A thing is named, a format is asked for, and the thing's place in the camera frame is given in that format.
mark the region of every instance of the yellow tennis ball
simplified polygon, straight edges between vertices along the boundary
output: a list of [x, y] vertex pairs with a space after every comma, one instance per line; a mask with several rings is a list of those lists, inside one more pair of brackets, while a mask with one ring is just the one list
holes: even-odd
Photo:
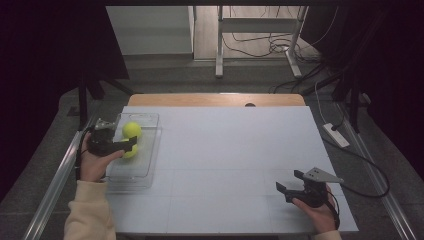
[[[122, 139], [122, 140], [121, 140], [121, 142], [127, 142], [127, 141], [129, 141], [129, 139], [128, 139], [128, 138], [125, 138], [125, 139]], [[138, 150], [138, 148], [137, 148], [137, 144], [134, 144], [134, 145], [132, 146], [131, 151], [125, 152], [125, 153], [124, 153], [124, 155], [123, 155], [122, 157], [123, 157], [123, 158], [132, 158], [132, 157], [134, 157], [134, 156], [135, 156], [135, 154], [137, 153], [137, 150]]]
[[122, 128], [122, 136], [124, 138], [132, 138], [137, 136], [137, 140], [141, 137], [141, 126], [134, 121], [127, 122]]

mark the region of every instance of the clear plastic container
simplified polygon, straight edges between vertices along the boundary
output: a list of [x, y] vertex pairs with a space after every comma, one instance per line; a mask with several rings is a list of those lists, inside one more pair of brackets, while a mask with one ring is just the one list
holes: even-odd
[[121, 141], [122, 127], [129, 121], [137, 122], [142, 129], [137, 141], [137, 153], [131, 158], [114, 160], [106, 169], [108, 192], [132, 193], [152, 185], [153, 172], [159, 149], [161, 127], [155, 113], [121, 113], [116, 119], [114, 142]]

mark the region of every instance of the dark background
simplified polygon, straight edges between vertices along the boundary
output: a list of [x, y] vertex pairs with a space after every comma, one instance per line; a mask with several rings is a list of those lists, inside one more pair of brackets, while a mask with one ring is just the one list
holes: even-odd
[[[340, 69], [345, 66], [375, 16], [377, 7], [339, 8], [327, 36], [314, 45], [330, 68]], [[390, 8], [357, 69], [360, 91], [371, 99], [368, 114], [422, 179], [423, 9], [422, 1], [408, 1]], [[302, 39], [309, 43], [320, 39], [327, 32], [335, 10], [336, 7], [310, 7]]]
[[84, 78], [101, 98], [97, 73], [120, 79], [128, 74], [104, 6], [50, 0], [0, 4], [3, 199], [50, 127], [60, 97]]

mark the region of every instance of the beige sleeve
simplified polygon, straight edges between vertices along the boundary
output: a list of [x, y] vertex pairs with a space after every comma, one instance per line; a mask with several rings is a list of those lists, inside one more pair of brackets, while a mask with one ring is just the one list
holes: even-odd
[[106, 200], [106, 183], [77, 182], [75, 200], [65, 222], [64, 239], [116, 239], [111, 209]]
[[341, 240], [340, 232], [337, 230], [315, 235], [315, 240]]

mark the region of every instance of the white table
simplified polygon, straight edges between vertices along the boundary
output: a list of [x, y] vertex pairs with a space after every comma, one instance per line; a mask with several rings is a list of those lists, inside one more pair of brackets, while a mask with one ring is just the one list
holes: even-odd
[[[313, 232], [275, 189], [303, 189], [293, 170], [335, 174], [309, 107], [125, 107], [158, 113], [162, 135], [152, 187], [108, 194], [116, 230], [141, 235]], [[358, 231], [338, 184], [340, 231]]]

